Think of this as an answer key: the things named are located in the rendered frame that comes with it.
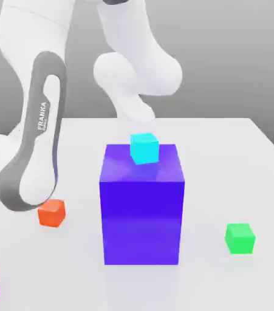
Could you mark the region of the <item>small orange cube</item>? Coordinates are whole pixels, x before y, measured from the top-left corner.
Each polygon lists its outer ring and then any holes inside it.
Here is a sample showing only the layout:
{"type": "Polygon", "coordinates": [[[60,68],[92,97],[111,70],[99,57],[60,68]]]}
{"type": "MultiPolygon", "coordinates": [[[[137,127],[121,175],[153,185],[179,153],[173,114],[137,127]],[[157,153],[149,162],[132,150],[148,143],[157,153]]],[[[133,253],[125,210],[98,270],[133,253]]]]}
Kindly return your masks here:
{"type": "Polygon", "coordinates": [[[65,203],[59,199],[49,199],[38,208],[39,224],[57,228],[66,217],[65,203]]]}

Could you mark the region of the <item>small green cube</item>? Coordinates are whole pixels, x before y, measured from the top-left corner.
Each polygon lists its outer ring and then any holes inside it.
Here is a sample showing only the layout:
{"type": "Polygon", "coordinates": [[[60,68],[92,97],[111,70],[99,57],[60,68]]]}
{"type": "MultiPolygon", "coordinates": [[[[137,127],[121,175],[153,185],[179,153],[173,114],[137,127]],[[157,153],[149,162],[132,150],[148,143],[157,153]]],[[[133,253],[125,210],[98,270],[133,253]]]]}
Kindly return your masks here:
{"type": "Polygon", "coordinates": [[[252,254],[255,240],[256,236],[248,223],[227,224],[225,242],[231,254],[252,254]]]}

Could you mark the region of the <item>small cyan cube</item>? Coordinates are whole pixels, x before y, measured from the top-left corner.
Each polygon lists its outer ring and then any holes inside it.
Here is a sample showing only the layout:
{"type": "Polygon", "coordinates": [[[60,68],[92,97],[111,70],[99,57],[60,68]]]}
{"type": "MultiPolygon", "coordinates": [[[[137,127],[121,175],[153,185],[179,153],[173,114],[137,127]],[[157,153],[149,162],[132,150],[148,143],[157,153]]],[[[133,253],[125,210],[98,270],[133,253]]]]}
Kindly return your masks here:
{"type": "Polygon", "coordinates": [[[159,141],[152,133],[132,134],[130,155],[136,165],[159,161],[159,141]]]}

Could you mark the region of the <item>large blue box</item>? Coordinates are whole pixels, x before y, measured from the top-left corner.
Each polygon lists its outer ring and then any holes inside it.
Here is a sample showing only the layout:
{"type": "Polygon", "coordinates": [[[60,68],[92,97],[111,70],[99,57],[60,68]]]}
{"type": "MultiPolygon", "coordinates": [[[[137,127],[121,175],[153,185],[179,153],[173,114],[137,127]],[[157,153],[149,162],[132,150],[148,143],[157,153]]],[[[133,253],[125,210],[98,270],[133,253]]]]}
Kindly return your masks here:
{"type": "Polygon", "coordinates": [[[99,187],[106,265],[178,264],[185,178],[175,145],[144,165],[129,145],[107,145],[99,187]]]}

